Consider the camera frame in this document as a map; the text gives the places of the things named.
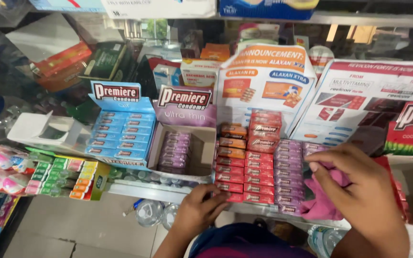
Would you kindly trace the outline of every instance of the hand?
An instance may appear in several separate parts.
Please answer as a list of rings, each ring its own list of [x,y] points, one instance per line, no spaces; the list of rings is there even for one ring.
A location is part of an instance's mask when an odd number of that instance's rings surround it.
[[[352,144],[305,157],[336,208],[364,237],[371,239],[401,232],[404,222],[393,196],[387,171]],[[332,162],[352,184],[342,189],[318,161]]]
[[[216,196],[203,201],[211,191]],[[229,197],[229,192],[221,192],[214,184],[198,185],[181,202],[171,230],[176,231],[179,237],[192,240],[214,223],[227,207]]]

